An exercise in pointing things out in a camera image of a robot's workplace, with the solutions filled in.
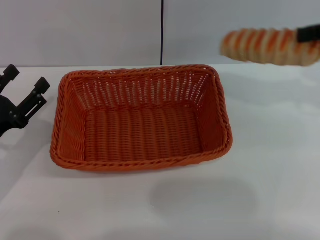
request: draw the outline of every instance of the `white wall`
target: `white wall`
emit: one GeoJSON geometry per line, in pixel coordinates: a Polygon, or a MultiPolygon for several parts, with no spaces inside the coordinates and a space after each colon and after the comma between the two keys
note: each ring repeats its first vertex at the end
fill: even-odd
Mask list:
{"type": "Polygon", "coordinates": [[[160,0],[1,0],[0,66],[159,65],[160,0]]]}
{"type": "Polygon", "coordinates": [[[320,23],[319,0],[165,0],[164,65],[226,64],[220,41],[240,28],[320,23]]]}

